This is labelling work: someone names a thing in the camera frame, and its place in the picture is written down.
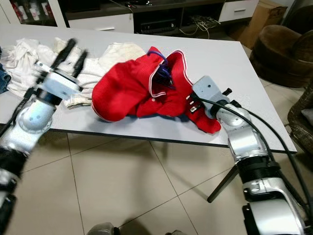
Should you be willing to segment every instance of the black cable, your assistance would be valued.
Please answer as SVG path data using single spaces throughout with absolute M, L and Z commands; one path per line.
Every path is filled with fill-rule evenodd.
M 10 127 L 11 123 L 15 121 L 17 115 L 19 112 L 23 109 L 24 105 L 27 103 L 27 101 L 30 99 L 31 95 L 34 92 L 34 88 L 28 88 L 28 90 L 24 94 L 23 100 L 17 105 L 15 108 L 11 118 L 9 121 L 4 125 L 4 127 L 0 130 L 0 137 L 6 132 L 6 130 Z
M 288 181 L 288 179 L 286 178 L 286 176 L 282 173 L 281 170 L 279 170 L 277 172 L 277 175 L 279 178 L 281 178 L 287 189 L 289 190 L 289 192 L 292 194 L 292 196 L 295 198 L 295 200 L 297 201 L 297 203 L 302 207 L 302 209 L 305 211 L 305 213 L 307 215 L 310 214 L 307 204 L 304 202 L 304 200 L 302 199 L 302 197 L 299 195 L 299 193 L 296 191 L 296 189 L 291 185 L 291 183 Z
M 274 159 L 274 157 L 273 157 L 273 154 L 272 154 L 272 152 L 271 152 L 271 150 L 270 150 L 270 148 L 269 148 L 269 146 L 268 146 L 268 143 L 267 143 L 267 141 L 265 140 L 263 134 L 260 132 L 260 130 L 259 130 L 249 119 L 247 119 L 247 118 L 244 117 L 243 115 L 239 114 L 238 112 L 236 112 L 236 111 L 234 111 L 234 110 L 232 110 L 232 109 L 230 109 L 230 108 L 228 108 L 228 107 L 225 107 L 225 106 L 223 106 L 223 105 L 221 105 L 221 104 L 219 104 L 219 103 L 216 103 L 216 102 L 213 102 L 213 101 L 207 100 L 207 99 L 202 99 L 202 98 L 199 98 L 199 97 L 197 97 L 197 99 L 200 100 L 200 101 L 202 101 L 202 102 L 206 102 L 206 103 L 209 103 L 209 104 L 213 104 L 213 105 L 219 106 L 220 108 L 225 109 L 225 110 L 227 110 L 227 111 L 233 113 L 234 115 L 240 117 L 242 120 L 246 121 L 246 122 L 260 135 L 261 140 L 264 142 L 264 145 L 265 145 L 266 148 L 267 148 L 268 156 L 270 157 L 270 159 L 271 159 L 272 161 L 275 161 L 275 159 Z M 294 161 L 294 159 L 293 159 L 293 157 L 292 157 L 292 155 L 291 155 L 291 152 L 290 152 L 289 149 L 287 148 L 285 142 L 284 142 L 283 139 L 280 137 L 280 135 L 279 135 L 265 120 L 263 120 L 261 117 L 257 116 L 256 114 L 254 114 L 254 113 L 251 112 L 251 111 L 248 111 L 248 112 L 249 112 L 251 115 L 253 115 L 254 117 L 258 118 L 261 122 L 263 122 L 263 123 L 277 136 L 277 138 L 278 138 L 279 141 L 281 142 L 282 146 L 284 147 L 284 149 L 285 149 L 285 151 L 286 151 L 286 153 L 287 153 L 287 155 L 288 155 L 288 158 L 289 158 L 289 160 L 290 160 L 290 162 L 291 162 L 291 165 L 292 165 L 292 167 L 293 167 L 293 169 L 294 169 L 294 171 L 295 171 L 295 173 L 296 173 L 296 175 L 297 175 L 297 177 L 298 177 L 298 180 L 299 180 L 300 185 L 301 185 L 301 187 L 302 187 L 302 189 L 303 189 L 303 192 L 304 192 L 304 194 L 305 194 L 305 197 L 306 197 L 306 199 L 307 199 L 307 201 L 308 201 L 310 211 L 309 211 L 309 213 L 307 213 L 307 215 L 308 215 L 308 217 L 309 217 L 309 220 L 312 221 L 312 218 L 313 218 L 313 211 L 312 211 L 313 202 L 312 202 L 312 200 L 311 200 L 311 196 L 310 196 L 310 193 L 309 193 L 309 191 L 308 191 L 308 188 L 306 187 L 306 185 L 305 185 L 305 183 L 304 183 L 304 180 L 303 180 L 303 178 L 302 178 L 302 176 L 301 176 L 301 174 L 300 174 L 300 171 L 299 171 L 299 169 L 298 169 L 298 167 L 297 167 L 297 165 L 296 165 L 296 163 L 295 163 L 295 161 Z
M 274 134 L 275 136 L 279 139 L 279 141 L 281 142 L 283 148 L 285 149 L 286 153 L 287 153 L 287 156 L 289 158 L 289 161 L 293 167 L 293 170 L 298 178 L 298 181 L 302 187 L 302 190 L 304 192 L 304 195 L 308 201 L 308 204 L 309 204 L 309 209 L 310 209 L 310 213 L 309 213 L 309 219 L 312 220 L 313 219 L 313 201 L 311 199 L 311 195 L 310 195 L 310 192 L 302 178 L 302 175 L 300 173 L 300 170 L 297 166 L 297 163 L 295 162 L 293 156 L 292 156 L 292 153 L 289 151 L 286 143 L 284 142 L 284 140 L 281 138 L 281 136 L 275 131 L 275 129 L 273 127 L 271 127 L 271 125 L 269 125 L 264 119 L 262 119 L 261 117 L 259 117 L 258 115 L 256 115 L 255 113 L 247 110 L 249 112 L 249 114 L 251 114 L 252 116 L 256 117 L 257 119 L 259 119 L 262 123 L 264 123 Z
M 122 7 L 122 8 L 129 9 L 134 14 L 133 10 L 130 7 L 123 6 L 122 4 L 119 4 L 119 3 L 117 3 L 117 2 L 115 2 L 113 0 L 109 0 L 109 1 L 115 3 L 116 5 L 118 5 L 118 6 Z
M 225 107 L 225 106 L 223 106 L 223 105 L 221 105 L 221 104 L 219 104 L 219 103 L 216 103 L 216 102 L 213 102 L 213 101 L 207 100 L 207 99 L 202 99 L 202 98 L 199 98 L 199 97 L 197 97 L 196 99 L 197 99 L 197 100 L 200 100 L 200 101 L 202 101 L 202 102 L 206 102 L 206 103 L 209 103 L 209 104 L 213 104 L 213 105 L 219 106 L 220 108 L 225 109 L 225 110 L 227 110 L 227 111 L 233 113 L 234 115 L 240 117 L 242 120 L 246 121 L 246 122 L 260 135 L 260 138 L 261 138 L 261 140 L 264 142 L 264 145 L 265 145 L 265 147 L 266 147 L 266 149 L 267 149 L 269 158 L 270 158 L 273 162 L 275 161 L 275 159 L 274 159 L 274 157 L 273 157 L 273 154 L 272 154 L 272 151 L 271 151 L 271 149 L 269 148 L 268 142 L 267 142 L 266 139 L 264 138 L 264 136 L 263 136 L 263 134 L 261 133 L 261 131 L 260 131 L 249 119 L 247 119 L 247 118 L 244 117 L 243 115 L 241 115 L 241 114 L 237 113 L 236 111 L 234 111 L 234 110 L 232 110 L 232 109 L 230 109 L 230 108 L 227 108 L 227 107 Z

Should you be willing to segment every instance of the bottle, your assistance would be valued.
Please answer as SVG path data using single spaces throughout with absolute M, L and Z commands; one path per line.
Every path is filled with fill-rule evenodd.
M 20 0 L 19 6 L 23 6 L 24 12 L 26 13 L 26 15 L 29 19 L 33 19 L 33 16 L 30 12 L 30 6 L 29 6 L 28 0 Z
M 47 11 L 47 5 L 48 5 L 48 2 L 46 2 L 46 1 L 41 2 L 41 6 L 43 7 L 43 10 L 44 10 L 46 16 L 49 15 L 48 11 Z
M 19 11 L 20 11 L 20 13 L 22 15 L 23 20 L 27 20 L 28 16 L 27 16 L 23 6 L 19 6 Z
M 52 13 L 52 10 L 51 10 L 51 7 L 50 7 L 49 2 L 47 2 L 46 9 L 47 9 L 48 15 L 49 15 L 51 18 L 53 18 L 53 13 Z
M 40 11 L 37 3 L 35 1 L 30 2 L 30 13 L 32 14 L 34 20 L 38 21 L 40 16 Z
M 15 2 L 11 2 L 11 5 L 13 7 L 13 10 L 14 10 L 16 16 L 19 18 L 19 21 L 22 22 L 22 20 L 24 20 L 24 18 L 23 18 L 22 13 L 19 10 L 18 3 L 16 1 Z

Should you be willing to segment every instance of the pile of clothes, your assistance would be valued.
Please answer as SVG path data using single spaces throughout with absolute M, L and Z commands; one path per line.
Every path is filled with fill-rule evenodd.
M 51 65 L 57 54 L 66 46 L 66 41 L 55 38 L 54 47 L 41 45 L 38 40 L 20 39 L 16 46 L 3 48 L 0 62 L 8 74 L 11 75 L 11 82 L 7 89 L 12 93 L 23 97 L 27 89 L 36 83 L 34 76 L 34 63 L 40 60 L 46 65 Z M 81 55 L 82 50 L 75 47 L 69 57 L 64 61 L 59 69 L 71 74 L 73 64 Z M 72 95 L 69 100 L 65 100 L 66 107 L 71 108 L 75 105 L 90 105 L 93 87 L 116 63 L 136 59 L 145 52 L 133 43 L 113 43 L 110 44 L 100 58 L 90 58 L 85 60 L 84 69 L 77 79 L 83 88 L 80 94 Z
M 4 48 L 0 59 L 12 77 L 7 89 L 23 96 L 36 82 L 33 65 L 41 61 L 51 65 L 66 42 L 55 38 L 54 48 L 41 45 L 37 40 L 17 40 L 16 46 Z M 82 50 L 75 47 L 58 68 L 71 74 Z M 163 115 L 187 116 L 197 127 L 207 133 L 220 130 L 220 124 L 209 119 L 204 108 L 196 101 L 186 99 L 192 93 L 192 83 L 187 77 L 187 64 L 182 51 L 176 50 L 165 58 L 157 48 L 151 47 L 148 54 L 133 43 L 113 43 L 100 58 L 85 60 L 84 68 L 77 79 L 83 88 L 64 104 L 91 105 L 105 121 L 114 122 L 126 115 L 144 117 Z M 171 84 L 162 82 L 169 77 Z M 197 105 L 193 114 L 190 109 Z

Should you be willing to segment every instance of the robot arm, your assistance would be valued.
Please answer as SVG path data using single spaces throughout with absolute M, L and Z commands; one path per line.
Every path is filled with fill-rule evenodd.
M 24 100 L 13 114 L 15 122 L 5 125 L 0 139 L 0 234 L 9 222 L 16 197 L 13 192 L 20 179 L 24 164 L 38 139 L 51 127 L 52 116 L 62 99 L 81 91 L 76 77 L 83 69 L 87 52 L 74 65 L 71 75 L 58 70 L 68 57 L 76 41 L 70 39 L 51 67 L 37 62 L 41 72 L 35 88 L 26 92 Z
M 193 86 L 193 98 L 206 99 L 225 106 L 250 120 L 247 110 L 221 93 L 214 81 L 205 76 Z M 246 121 L 220 106 L 203 103 L 209 118 L 216 118 L 228 134 L 228 144 L 236 171 L 243 182 L 243 207 L 249 235 L 303 235 L 304 222 L 296 207 L 296 200 L 279 177 L 278 163 L 271 161 L 260 134 Z

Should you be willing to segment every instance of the red garment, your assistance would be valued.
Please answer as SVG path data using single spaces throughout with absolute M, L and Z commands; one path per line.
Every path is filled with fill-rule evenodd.
M 135 61 L 116 64 L 105 74 L 93 89 L 92 108 L 106 121 L 118 121 L 127 114 L 136 114 L 137 117 L 185 114 L 199 129 L 208 133 L 219 131 L 220 124 L 209 119 L 203 107 L 190 113 L 191 100 L 186 100 L 186 97 L 192 92 L 192 83 L 187 77 L 183 53 L 174 51 L 167 60 L 174 90 L 153 80 L 163 59 L 156 54 L 144 55 Z

